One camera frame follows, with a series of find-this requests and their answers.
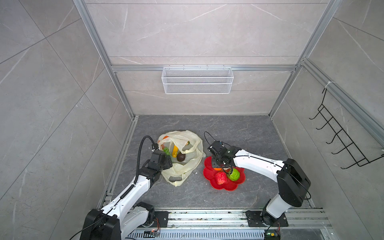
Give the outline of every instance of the white wire basket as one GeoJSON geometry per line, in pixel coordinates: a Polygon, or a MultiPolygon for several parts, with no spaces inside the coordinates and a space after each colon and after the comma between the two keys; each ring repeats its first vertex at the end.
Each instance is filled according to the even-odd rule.
{"type": "Polygon", "coordinates": [[[165,67],[161,75],[166,94],[229,93],[233,82],[230,67],[165,67]]]}

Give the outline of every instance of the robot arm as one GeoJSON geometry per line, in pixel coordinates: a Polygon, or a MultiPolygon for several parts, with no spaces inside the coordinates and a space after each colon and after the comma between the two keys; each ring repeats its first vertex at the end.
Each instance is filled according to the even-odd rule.
{"type": "Polygon", "coordinates": [[[80,240],[121,240],[140,225],[151,226],[154,220],[152,205],[140,202],[130,210],[159,179],[161,171],[170,167],[170,157],[163,151],[154,150],[151,159],[148,159],[141,169],[137,169],[132,182],[115,199],[101,210],[93,209],[88,213],[80,240]]]}
{"type": "Polygon", "coordinates": [[[277,182],[279,193],[264,206],[262,211],[262,221],[266,225],[277,222],[288,208],[302,205],[311,182],[295,160],[265,158],[239,147],[226,148],[222,142],[216,140],[208,150],[216,156],[212,158],[214,168],[242,167],[277,182]]]}

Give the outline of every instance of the red flower-shaped plate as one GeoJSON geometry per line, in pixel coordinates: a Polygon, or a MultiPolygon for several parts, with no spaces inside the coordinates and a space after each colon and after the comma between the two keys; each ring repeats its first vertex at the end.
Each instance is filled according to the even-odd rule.
{"type": "Polygon", "coordinates": [[[240,178],[237,181],[231,181],[227,178],[227,183],[223,183],[221,185],[217,184],[215,179],[215,174],[218,172],[217,170],[212,168],[212,157],[207,157],[204,161],[204,177],[211,183],[211,186],[215,189],[225,189],[227,191],[234,191],[239,184],[245,182],[245,174],[244,168],[235,167],[240,172],[240,178]]]}

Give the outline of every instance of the wall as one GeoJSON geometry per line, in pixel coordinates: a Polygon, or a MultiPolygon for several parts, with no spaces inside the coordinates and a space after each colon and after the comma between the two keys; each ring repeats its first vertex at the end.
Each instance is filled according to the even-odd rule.
{"type": "MultiPolygon", "coordinates": [[[[384,18],[378,11],[382,10],[380,1],[345,0],[310,55],[312,62],[381,122],[384,58],[380,54],[383,41],[379,37],[384,18]]],[[[317,130],[325,120],[319,116],[309,119],[317,114],[323,89],[303,69],[273,121],[287,150],[309,176],[316,207],[326,210],[338,237],[382,240],[384,159],[362,167],[340,168],[354,163],[353,159],[345,150],[331,154],[343,148],[341,142],[336,138],[326,144],[334,136],[331,128],[317,130]]],[[[383,154],[382,146],[329,93],[324,105],[368,159],[383,154]]],[[[330,123],[337,127],[333,120],[330,123]]],[[[361,159],[354,147],[348,149],[361,159]]]]}
{"type": "Polygon", "coordinates": [[[136,114],[268,114],[288,71],[235,71],[229,94],[165,94],[161,71],[118,72],[136,114]]]}
{"type": "MultiPolygon", "coordinates": [[[[86,2],[112,64],[129,65],[296,64],[327,4],[326,0],[86,2]]],[[[137,114],[267,114],[289,75],[273,74],[234,73],[228,95],[166,95],[161,73],[119,73],[119,79],[137,114]],[[241,84],[246,81],[248,88],[241,84]]]]}
{"type": "Polygon", "coordinates": [[[344,0],[310,56],[384,125],[384,1],[344,0]]]}
{"type": "Polygon", "coordinates": [[[69,239],[128,116],[70,0],[0,2],[1,239],[69,239]]]}

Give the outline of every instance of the plastic bag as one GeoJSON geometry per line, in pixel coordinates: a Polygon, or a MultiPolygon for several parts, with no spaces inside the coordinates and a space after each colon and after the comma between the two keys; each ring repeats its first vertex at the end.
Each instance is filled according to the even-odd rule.
{"type": "Polygon", "coordinates": [[[159,144],[160,150],[163,150],[164,147],[169,149],[173,166],[163,170],[161,174],[167,182],[174,186],[183,184],[185,179],[187,179],[191,172],[199,165],[201,159],[205,157],[203,141],[197,134],[191,131],[167,132],[159,137],[157,143],[159,144]],[[178,162],[176,158],[172,157],[172,150],[175,145],[181,153],[185,154],[185,160],[183,162],[178,162]],[[170,177],[181,178],[181,180],[170,181],[170,177]]]}

